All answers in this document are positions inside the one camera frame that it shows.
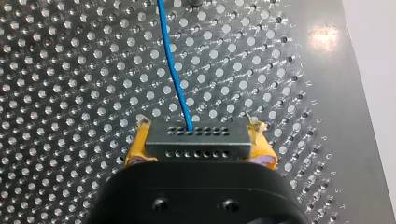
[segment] white wall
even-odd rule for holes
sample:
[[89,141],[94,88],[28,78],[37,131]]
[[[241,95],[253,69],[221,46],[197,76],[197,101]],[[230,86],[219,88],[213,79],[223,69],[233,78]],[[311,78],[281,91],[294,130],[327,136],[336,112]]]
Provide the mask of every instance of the white wall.
[[395,212],[396,0],[343,3]]

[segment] blue cable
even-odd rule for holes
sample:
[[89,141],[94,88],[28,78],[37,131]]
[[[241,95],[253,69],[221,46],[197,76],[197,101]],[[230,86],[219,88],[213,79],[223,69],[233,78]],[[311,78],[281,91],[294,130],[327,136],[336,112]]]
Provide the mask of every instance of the blue cable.
[[165,12],[165,6],[163,5],[163,0],[157,0],[157,4],[158,4],[158,11],[160,13],[160,25],[161,25],[161,32],[163,33],[163,46],[165,47],[166,60],[168,61],[168,66],[175,85],[178,101],[180,102],[181,110],[184,114],[184,120],[186,120],[187,130],[192,131],[193,125],[192,125],[189,107],[187,106],[186,98],[184,98],[183,90],[180,87],[180,80],[178,79],[177,71],[175,69],[175,63],[172,58],[169,35],[166,29],[166,12]]

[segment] screw hole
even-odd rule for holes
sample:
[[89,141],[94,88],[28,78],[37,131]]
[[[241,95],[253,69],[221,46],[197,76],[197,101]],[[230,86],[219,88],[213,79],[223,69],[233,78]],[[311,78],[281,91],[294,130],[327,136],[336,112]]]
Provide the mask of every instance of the screw hole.
[[275,18],[275,22],[276,22],[276,23],[281,23],[281,22],[282,22],[282,18],[276,17],[276,18]]
[[222,156],[224,158],[228,158],[230,156],[230,152],[229,151],[223,151]]
[[201,157],[201,151],[195,151],[194,152],[194,157],[200,158]]
[[223,203],[223,207],[228,212],[237,212],[239,210],[239,202],[229,199]]
[[285,36],[280,37],[280,42],[282,42],[283,44],[286,44],[288,42],[288,38]]
[[159,198],[152,204],[152,209],[157,212],[163,212],[168,209],[168,202],[165,198]]
[[172,151],[166,151],[165,152],[165,156],[166,157],[172,157],[172,154],[173,154]]

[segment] metal surface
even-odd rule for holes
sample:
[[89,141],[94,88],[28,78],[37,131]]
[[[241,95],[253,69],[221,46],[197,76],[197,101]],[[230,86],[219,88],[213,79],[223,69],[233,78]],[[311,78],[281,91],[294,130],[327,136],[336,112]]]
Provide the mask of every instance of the metal surface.
[[[165,7],[194,120],[265,120],[312,223],[394,223],[341,1]],[[82,223],[136,116],[182,120],[156,5],[1,0],[0,23],[0,222]]]
[[237,161],[250,155],[248,119],[232,122],[195,122],[186,131],[183,122],[153,121],[146,152],[160,161]]

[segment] black plastic housing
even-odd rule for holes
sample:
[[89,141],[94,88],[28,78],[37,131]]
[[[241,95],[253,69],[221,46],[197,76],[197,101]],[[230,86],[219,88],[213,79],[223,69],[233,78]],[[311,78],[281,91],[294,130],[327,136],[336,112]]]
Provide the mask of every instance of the black plastic housing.
[[283,177],[241,161],[156,162],[125,168],[103,188],[88,224],[306,223]]

